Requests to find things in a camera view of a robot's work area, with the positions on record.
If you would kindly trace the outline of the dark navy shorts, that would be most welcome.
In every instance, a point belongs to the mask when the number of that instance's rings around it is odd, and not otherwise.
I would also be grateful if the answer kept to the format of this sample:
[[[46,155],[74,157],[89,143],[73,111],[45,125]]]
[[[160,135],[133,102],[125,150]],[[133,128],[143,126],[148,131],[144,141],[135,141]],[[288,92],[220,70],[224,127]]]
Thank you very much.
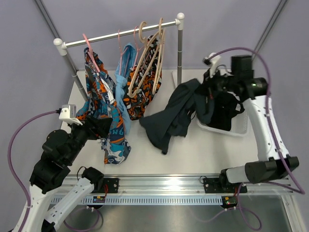
[[[192,115],[204,124],[211,122],[214,99],[210,88],[191,79],[173,91],[165,109],[139,120],[152,145],[167,154],[173,136],[185,137]]]

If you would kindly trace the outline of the orange black camouflage shorts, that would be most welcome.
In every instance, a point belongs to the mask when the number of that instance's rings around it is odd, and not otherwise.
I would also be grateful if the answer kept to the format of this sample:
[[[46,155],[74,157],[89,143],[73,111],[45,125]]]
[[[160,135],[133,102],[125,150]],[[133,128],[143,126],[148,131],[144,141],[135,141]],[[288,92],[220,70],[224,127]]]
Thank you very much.
[[[135,82],[133,83],[132,90],[136,90],[139,82],[141,82],[141,86],[137,91],[137,94],[134,97],[130,97],[129,93],[129,85],[132,82],[132,78],[134,72],[137,69],[137,65],[130,68],[129,76],[127,77],[127,85],[125,87],[125,94],[123,97],[124,105],[129,114],[129,118],[131,120],[138,120],[144,117],[144,113],[146,107],[150,104],[150,102],[155,97],[155,94],[158,92],[161,86],[162,75],[159,75],[158,83],[155,92],[153,92],[155,75],[157,71],[157,63],[159,57],[159,41],[158,39],[153,39],[150,47],[145,54],[145,58],[140,66],[139,71],[137,72],[137,77]]]

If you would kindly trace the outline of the beige hanger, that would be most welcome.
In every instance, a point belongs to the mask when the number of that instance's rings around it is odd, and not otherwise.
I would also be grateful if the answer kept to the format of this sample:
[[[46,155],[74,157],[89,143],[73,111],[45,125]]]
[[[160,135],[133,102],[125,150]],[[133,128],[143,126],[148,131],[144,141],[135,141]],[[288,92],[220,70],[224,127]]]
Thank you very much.
[[[141,81],[138,83],[137,89],[133,90],[133,87],[134,87],[136,79],[138,77],[140,68],[141,68],[142,65],[144,65],[144,63],[146,61],[147,52],[148,52],[150,46],[152,45],[153,41],[157,38],[157,36],[159,34],[159,32],[157,32],[156,34],[154,34],[154,36],[150,40],[148,40],[146,37],[143,37],[142,31],[143,31],[143,28],[146,25],[147,25],[146,21],[142,21],[140,26],[139,26],[139,40],[140,40],[141,43],[144,43],[144,50],[143,50],[143,53],[140,56],[140,60],[139,60],[138,64],[134,65],[135,69],[133,70],[133,76],[131,77],[130,85],[128,87],[128,93],[127,94],[131,98],[136,96],[138,90],[140,89],[140,87],[142,85],[142,82],[144,81],[144,79],[146,77],[146,74],[144,74],[142,76]]]
[[[157,85],[159,81],[159,77],[162,71],[162,62],[164,57],[164,50],[165,50],[165,29],[162,28],[163,18],[161,17],[159,20],[159,54],[158,54],[158,60],[157,60],[157,67],[155,71],[155,77],[154,77],[154,84],[152,89],[152,94],[156,93]]]

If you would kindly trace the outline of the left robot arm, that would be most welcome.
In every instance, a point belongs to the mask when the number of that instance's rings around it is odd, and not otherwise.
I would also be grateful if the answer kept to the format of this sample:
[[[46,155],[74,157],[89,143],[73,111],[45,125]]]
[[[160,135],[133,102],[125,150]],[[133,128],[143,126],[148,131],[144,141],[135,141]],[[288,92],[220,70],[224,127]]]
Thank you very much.
[[[89,167],[75,186],[53,208],[49,208],[70,173],[69,167],[86,142],[107,138],[111,123],[111,118],[87,116],[82,125],[73,125],[70,133],[55,130],[47,136],[42,145],[42,156],[31,174],[27,202],[14,232],[56,232],[86,195],[107,189],[103,173]]]

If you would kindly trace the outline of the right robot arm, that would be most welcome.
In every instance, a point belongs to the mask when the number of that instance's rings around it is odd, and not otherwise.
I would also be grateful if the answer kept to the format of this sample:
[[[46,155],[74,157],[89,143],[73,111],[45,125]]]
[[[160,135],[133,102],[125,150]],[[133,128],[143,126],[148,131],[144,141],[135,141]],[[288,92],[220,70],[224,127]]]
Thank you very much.
[[[232,92],[239,97],[252,125],[257,144],[258,160],[243,166],[221,171],[219,188],[229,192],[236,183],[270,183],[289,176],[299,166],[297,157],[292,157],[282,142],[270,97],[270,79],[255,78],[252,57],[232,56],[231,72],[221,75],[217,70],[219,53],[212,53],[203,59],[209,67],[204,74],[206,86],[212,91]]]

